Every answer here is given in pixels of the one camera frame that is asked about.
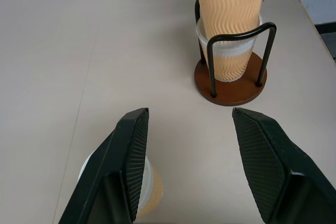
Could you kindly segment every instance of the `beige tabletop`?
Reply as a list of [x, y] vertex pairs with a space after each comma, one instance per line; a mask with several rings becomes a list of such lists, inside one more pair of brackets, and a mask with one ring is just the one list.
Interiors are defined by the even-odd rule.
[[[164, 196], [138, 221], [262, 223], [232, 108], [195, 88], [194, 2], [0, 0], [1, 223], [58, 223], [86, 157], [145, 106]], [[265, 89], [242, 107], [275, 118], [336, 186], [335, 64], [299, 0], [261, 14], [278, 33]]]

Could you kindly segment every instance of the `paper cup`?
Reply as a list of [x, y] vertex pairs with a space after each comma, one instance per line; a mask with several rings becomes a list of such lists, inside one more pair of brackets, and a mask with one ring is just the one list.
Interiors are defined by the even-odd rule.
[[262, 0], [199, 0], [206, 38], [239, 34], [258, 26]]
[[[202, 18], [196, 25], [196, 32], [208, 64], [207, 44]], [[252, 54], [257, 36], [240, 41], [220, 41], [213, 45], [215, 79], [223, 82], [238, 80], [244, 74]]]
[[[89, 162], [90, 156], [87, 157], [82, 168], [79, 172], [78, 180], [82, 175], [87, 163]], [[158, 204], [160, 203], [163, 195], [163, 184], [162, 179], [159, 174], [156, 172], [154, 167], [149, 162], [148, 158], [145, 158], [145, 168], [143, 171], [141, 193], [138, 205], [137, 217], [146, 215], [153, 211]]]

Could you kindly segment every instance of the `dark floor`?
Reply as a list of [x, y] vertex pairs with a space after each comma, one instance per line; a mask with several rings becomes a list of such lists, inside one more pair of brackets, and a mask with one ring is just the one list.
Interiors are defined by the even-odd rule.
[[327, 46], [332, 58], [336, 61], [336, 33], [321, 34], [321, 38]]

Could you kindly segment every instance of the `round wooden base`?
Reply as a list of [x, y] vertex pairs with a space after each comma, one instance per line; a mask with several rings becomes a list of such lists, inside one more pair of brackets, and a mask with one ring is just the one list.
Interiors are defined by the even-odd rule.
[[215, 80], [217, 97], [214, 98], [211, 96], [211, 85], [207, 64], [201, 64], [201, 61], [199, 61], [195, 68], [195, 84], [201, 95], [210, 102], [221, 106], [242, 105], [252, 101], [264, 89], [267, 79], [267, 71], [265, 71], [263, 85], [257, 87], [255, 84], [259, 75], [261, 62], [262, 59], [253, 52], [245, 73], [238, 80], [233, 82], [221, 82]]

